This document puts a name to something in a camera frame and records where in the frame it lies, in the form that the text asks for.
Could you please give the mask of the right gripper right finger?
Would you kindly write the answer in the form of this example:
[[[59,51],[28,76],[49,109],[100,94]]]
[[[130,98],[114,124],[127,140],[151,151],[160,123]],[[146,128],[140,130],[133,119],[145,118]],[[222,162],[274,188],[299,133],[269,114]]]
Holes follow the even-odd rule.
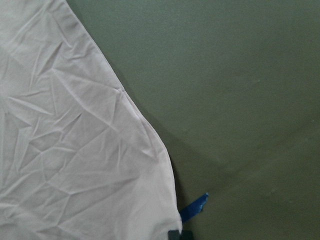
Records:
[[[181,232],[181,240],[194,240],[194,234],[191,230],[183,230]]]

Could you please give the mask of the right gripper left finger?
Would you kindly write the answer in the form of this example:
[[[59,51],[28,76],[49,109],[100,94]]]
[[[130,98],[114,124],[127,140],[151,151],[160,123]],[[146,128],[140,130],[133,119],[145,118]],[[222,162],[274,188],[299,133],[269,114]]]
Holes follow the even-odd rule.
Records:
[[[180,240],[181,234],[179,230],[169,230],[167,232],[167,237],[168,237],[168,240]]]

